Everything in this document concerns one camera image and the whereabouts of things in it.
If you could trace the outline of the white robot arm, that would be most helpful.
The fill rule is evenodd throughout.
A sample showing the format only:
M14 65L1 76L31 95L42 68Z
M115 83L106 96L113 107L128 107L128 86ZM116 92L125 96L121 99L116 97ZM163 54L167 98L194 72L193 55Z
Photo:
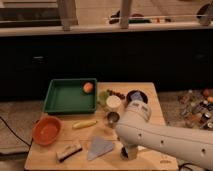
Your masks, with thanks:
M115 127L127 154L131 147L143 146L213 170L213 131L155 125L150 117L143 101L127 105Z

